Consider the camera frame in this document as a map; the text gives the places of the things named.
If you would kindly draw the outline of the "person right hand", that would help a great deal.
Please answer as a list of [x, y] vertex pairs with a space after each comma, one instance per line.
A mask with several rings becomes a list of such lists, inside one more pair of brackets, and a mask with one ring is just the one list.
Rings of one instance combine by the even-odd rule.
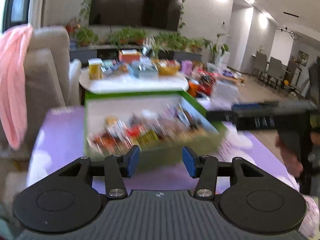
[[303, 172], [303, 165], [300, 161], [298, 161], [297, 156], [286, 148], [279, 136], [276, 138], [275, 146], [276, 148], [280, 149], [280, 155], [287, 172], [295, 178], [299, 178]]

